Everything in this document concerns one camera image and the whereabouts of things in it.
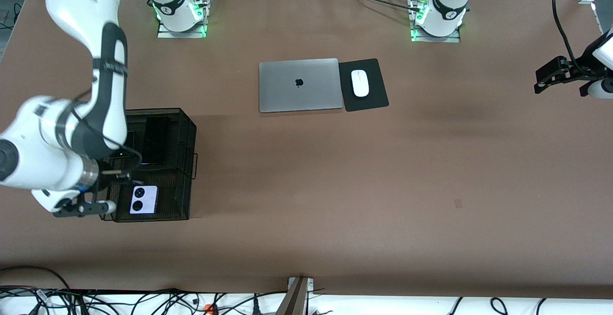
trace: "computer mouse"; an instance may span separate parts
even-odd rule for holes
[[[368,95],[368,77],[366,77],[366,71],[351,71],[351,84],[353,84],[353,93],[355,96],[365,97]]]

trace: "brown table surface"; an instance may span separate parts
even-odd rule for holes
[[[413,43],[404,10],[365,0],[216,0],[207,38],[157,39],[145,1],[120,8],[127,107],[181,107],[197,125],[192,219],[55,219],[0,188],[0,265],[88,289],[264,292],[306,274],[328,293],[611,296],[613,102],[580,84],[534,95],[534,71],[566,53],[550,0],[471,0],[460,44]],[[580,55],[593,12],[558,6]],[[325,57],[378,58],[390,106],[258,112],[259,62]],[[90,72],[27,0],[0,127],[33,95],[74,97]]]

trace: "laptop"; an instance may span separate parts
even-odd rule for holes
[[[260,62],[260,112],[343,108],[339,60]]]

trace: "mouse pad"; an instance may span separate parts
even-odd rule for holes
[[[351,84],[351,71],[353,70],[366,71],[369,91],[365,97],[357,97],[353,93],[353,85]],[[343,101],[347,112],[389,105],[385,85],[383,85],[383,76],[381,75],[381,69],[379,69],[379,61],[376,58],[341,62],[339,63],[339,71]]]

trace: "black mesh basket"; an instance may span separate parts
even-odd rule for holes
[[[134,149],[141,152],[144,146],[145,125],[148,117],[168,117],[166,153],[164,164],[140,165],[132,172],[132,180],[158,187],[156,210],[153,214],[130,214],[132,190],[136,185],[112,184],[107,189],[107,199],[117,204],[114,213],[101,215],[104,221],[152,222],[181,221],[190,219],[191,181],[195,178],[193,152],[196,127],[179,108],[127,110],[127,130],[134,132]],[[114,169],[126,169],[137,163],[136,156],[105,160]]]

